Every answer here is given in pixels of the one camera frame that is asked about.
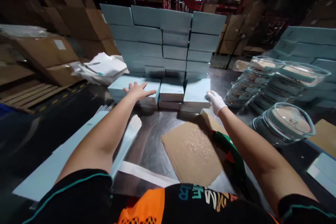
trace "sleeve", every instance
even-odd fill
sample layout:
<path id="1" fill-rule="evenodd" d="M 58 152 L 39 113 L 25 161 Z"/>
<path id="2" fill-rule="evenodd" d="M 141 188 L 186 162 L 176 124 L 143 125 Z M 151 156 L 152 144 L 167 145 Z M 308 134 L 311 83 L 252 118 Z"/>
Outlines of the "sleeve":
<path id="1" fill-rule="evenodd" d="M 281 199 L 278 213 L 284 224 L 336 223 L 336 215 L 317 201 L 299 194 L 287 195 Z"/>
<path id="2" fill-rule="evenodd" d="M 60 180 L 42 198 L 26 223 L 110 223 L 112 178 L 104 170 L 84 169 Z"/>

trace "left hand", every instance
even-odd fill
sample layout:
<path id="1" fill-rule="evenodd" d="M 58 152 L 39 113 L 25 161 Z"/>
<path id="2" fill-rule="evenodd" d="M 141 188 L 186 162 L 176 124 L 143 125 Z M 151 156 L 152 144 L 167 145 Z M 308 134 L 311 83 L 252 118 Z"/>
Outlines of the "left hand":
<path id="1" fill-rule="evenodd" d="M 138 101 L 156 93 L 156 90 L 145 91 L 145 86 L 147 86 L 147 82 L 141 84 L 140 86 L 137 82 L 134 82 L 134 86 L 130 83 L 128 85 L 128 89 L 124 87 L 123 90 L 127 93 L 126 96 L 130 96 Z"/>

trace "white glove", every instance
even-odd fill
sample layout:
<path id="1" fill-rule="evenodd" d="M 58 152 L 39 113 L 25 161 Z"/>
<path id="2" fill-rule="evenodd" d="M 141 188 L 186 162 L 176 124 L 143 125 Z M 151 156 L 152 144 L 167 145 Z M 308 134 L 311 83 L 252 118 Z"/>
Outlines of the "white glove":
<path id="1" fill-rule="evenodd" d="M 211 106 L 213 109 L 213 113 L 217 116 L 218 112 L 224 108 L 227 107 L 227 105 L 224 103 L 223 98 L 217 94 L 215 91 L 211 90 L 211 92 L 207 92 L 207 96 L 211 100 Z"/>

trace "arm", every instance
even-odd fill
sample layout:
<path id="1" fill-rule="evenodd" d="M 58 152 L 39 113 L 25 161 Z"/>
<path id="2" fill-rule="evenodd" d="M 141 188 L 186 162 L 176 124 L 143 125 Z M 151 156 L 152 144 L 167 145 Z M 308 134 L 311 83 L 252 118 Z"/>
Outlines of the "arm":
<path id="1" fill-rule="evenodd" d="M 58 176 L 56 183 L 65 176 L 81 169 L 102 169 L 111 172 L 113 154 L 124 134 L 135 103 L 156 90 L 144 91 L 147 83 L 129 84 L 127 95 L 80 142 Z"/>
<path id="2" fill-rule="evenodd" d="M 275 213 L 279 201 L 290 194 L 301 194 L 317 201 L 302 178 L 267 140 L 236 117 L 216 92 L 207 95 L 214 113 L 221 119 Z"/>

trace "white label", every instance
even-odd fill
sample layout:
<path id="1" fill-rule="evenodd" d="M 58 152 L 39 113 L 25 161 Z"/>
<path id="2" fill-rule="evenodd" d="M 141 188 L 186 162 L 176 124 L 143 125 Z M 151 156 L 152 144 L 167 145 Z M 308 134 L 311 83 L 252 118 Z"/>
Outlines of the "white label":
<path id="1" fill-rule="evenodd" d="M 54 42 L 59 50 L 66 50 L 62 40 L 54 40 Z"/>
<path id="2" fill-rule="evenodd" d="M 107 23 L 103 13 L 101 14 L 101 16 L 103 17 L 104 22 Z"/>

